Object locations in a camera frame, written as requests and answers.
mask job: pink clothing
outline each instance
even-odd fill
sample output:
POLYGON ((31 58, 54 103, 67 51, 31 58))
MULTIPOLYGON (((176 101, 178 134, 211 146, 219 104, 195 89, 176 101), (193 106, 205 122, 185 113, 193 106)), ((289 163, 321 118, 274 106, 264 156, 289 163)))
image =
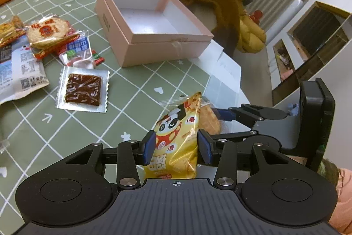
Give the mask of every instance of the pink clothing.
POLYGON ((337 205, 329 224, 342 234, 352 235, 352 171, 339 169, 337 205))

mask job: chocolate square snack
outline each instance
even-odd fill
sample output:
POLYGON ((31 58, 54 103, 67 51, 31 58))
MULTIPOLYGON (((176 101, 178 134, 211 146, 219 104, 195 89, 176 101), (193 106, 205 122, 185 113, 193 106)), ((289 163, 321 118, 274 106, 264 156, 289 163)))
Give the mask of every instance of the chocolate square snack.
POLYGON ((92 75, 70 74, 65 101, 99 106, 101 78, 92 75))

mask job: silver wrapper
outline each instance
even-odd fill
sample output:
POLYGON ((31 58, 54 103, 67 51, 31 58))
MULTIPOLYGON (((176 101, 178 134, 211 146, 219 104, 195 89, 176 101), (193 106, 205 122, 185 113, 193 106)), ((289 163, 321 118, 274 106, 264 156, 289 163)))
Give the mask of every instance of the silver wrapper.
POLYGON ((56 107, 59 109, 73 110, 73 111, 85 111, 85 112, 96 112, 96 113, 106 113, 107 111, 107 101, 108 101, 108 87, 109 87, 109 77, 110 72, 105 70, 96 69, 84 69, 76 67, 64 66, 61 71, 59 89, 56 97, 56 107), (101 87, 100 87, 100 104, 99 106, 93 106, 81 103, 72 103, 65 101, 66 86, 70 74, 81 74, 81 75, 93 75, 101 77, 101 87))

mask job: black device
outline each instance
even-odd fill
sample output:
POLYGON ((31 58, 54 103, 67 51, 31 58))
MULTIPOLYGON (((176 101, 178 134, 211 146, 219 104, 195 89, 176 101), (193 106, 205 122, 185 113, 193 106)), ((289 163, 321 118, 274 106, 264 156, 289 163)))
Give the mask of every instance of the black device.
MULTIPOLYGON (((224 120, 235 118, 254 128, 288 117, 277 109, 247 105, 217 112, 224 120)), ((262 127, 212 136, 200 129, 198 162, 218 167, 212 183, 146 179, 141 185, 136 165, 150 162, 154 131, 116 148, 93 143, 19 185, 15 199, 25 224, 15 234, 338 235, 327 223, 337 202, 335 187, 312 170, 333 113, 333 98, 317 79, 302 83, 297 139, 261 134, 262 127), (307 166, 282 152, 307 156, 307 166), (116 184, 104 179, 106 164, 117 164, 116 184), (251 177, 237 184, 237 170, 249 170, 251 177)))

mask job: blue label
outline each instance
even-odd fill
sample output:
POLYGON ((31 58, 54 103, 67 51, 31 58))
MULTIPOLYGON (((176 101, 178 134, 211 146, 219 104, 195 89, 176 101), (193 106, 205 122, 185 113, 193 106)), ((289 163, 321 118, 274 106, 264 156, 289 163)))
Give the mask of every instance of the blue label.
POLYGON ((89 49, 87 37, 82 37, 66 45, 67 50, 75 50, 76 52, 81 52, 89 49))

